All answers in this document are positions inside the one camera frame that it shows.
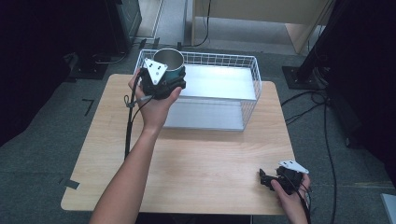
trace metal cup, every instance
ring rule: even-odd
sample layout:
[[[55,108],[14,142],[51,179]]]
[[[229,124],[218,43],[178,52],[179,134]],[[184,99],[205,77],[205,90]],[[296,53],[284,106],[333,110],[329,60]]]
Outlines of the metal cup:
[[[178,77],[184,66],[183,55],[175,49],[160,49],[154,54],[152,60],[157,63],[167,65],[166,72],[164,74],[166,80]]]

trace hand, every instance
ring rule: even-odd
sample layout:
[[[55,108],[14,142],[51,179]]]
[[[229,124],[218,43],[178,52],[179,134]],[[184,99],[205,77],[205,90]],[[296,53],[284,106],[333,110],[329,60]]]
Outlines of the hand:
[[[285,190],[282,189],[280,184],[276,180],[271,181],[271,185],[273,186],[276,195],[280,201],[280,205],[286,213],[286,216],[289,219],[290,223],[307,223],[305,212],[303,209],[303,205],[301,204],[300,197],[297,192],[293,192],[291,195],[287,194]],[[309,189],[311,185],[311,180],[307,174],[303,175],[303,183],[299,187],[299,192],[301,196],[305,198],[306,187]]]
[[[139,73],[140,69],[137,69],[136,73],[129,81],[128,85],[132,89],[134,87],[134,81],[136,80],[137,74]],[[155,133],[159,133],[163,125],[165,124],[166,117],[168,115],[169,108],[171,107],[172,103],[175,102],[177,97],[181,93],[181,88],[177,87],[172,91],[170,96],[163,100],[150,100],[145,106],[142,107],[144,102],[139,102],[140,112],[142,113],[144,127],[143,130],[151,131]],[[135,98],[140,99],[145,96],[140,86],[136,87]]]

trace wire basket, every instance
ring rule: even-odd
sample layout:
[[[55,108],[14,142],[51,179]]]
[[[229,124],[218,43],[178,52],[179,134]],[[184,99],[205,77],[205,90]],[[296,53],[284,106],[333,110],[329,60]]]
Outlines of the wire basket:
[[[140,51],[136,68],[156,49]],[[262,93],[253,56],[181,51],[187,87],[172,105],[164,127],[244,131]]]

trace gray carpet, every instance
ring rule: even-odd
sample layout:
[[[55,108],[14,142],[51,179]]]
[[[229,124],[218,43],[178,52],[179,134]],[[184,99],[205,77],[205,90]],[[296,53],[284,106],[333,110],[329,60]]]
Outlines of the gray carpet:
[[[289,90],[281,66],[299,66],[304,57],[209,49],[188,51],[256,56],[262,80],[273,81],[280,102],[302,92]],[[27,130],[0,147],[0,223],[87,223],[91,212],[64,211],[60,204],[78,154],[111,74],[131,74],[138,49],[111,64],[103,80],[63,83],[35,116]],[[85,116],[89,102],[94,100]],[[283,107],[285,118],[314,105],[310,95]],[[328,139],[337,178],[335,223],[389,223],[380,194],[396,194],[383,164],[364,149],[344,144],[342,129],[327,109]],[[310,170],[313,181],[313,223],[330,223],[333,206],[332,168],[324,138],[324,107],[288,126],[297,162]],[[253,223],[287,223],[283,216],[255,216]]]

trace white device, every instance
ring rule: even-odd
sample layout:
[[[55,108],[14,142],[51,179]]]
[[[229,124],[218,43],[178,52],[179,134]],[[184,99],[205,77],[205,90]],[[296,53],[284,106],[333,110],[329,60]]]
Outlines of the white device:
[[[309,174],[309,171],[300,165],[297,161],[280,161],[279,165],[293,171],[297,171],[304,174]]]
[[[149,76],[151,77],[152,84],[156,86],[163,77],[163,74],[165,74],[168,66],[163,63],[157,63],[148,58],[145,59],[145,65],[148,69]]]

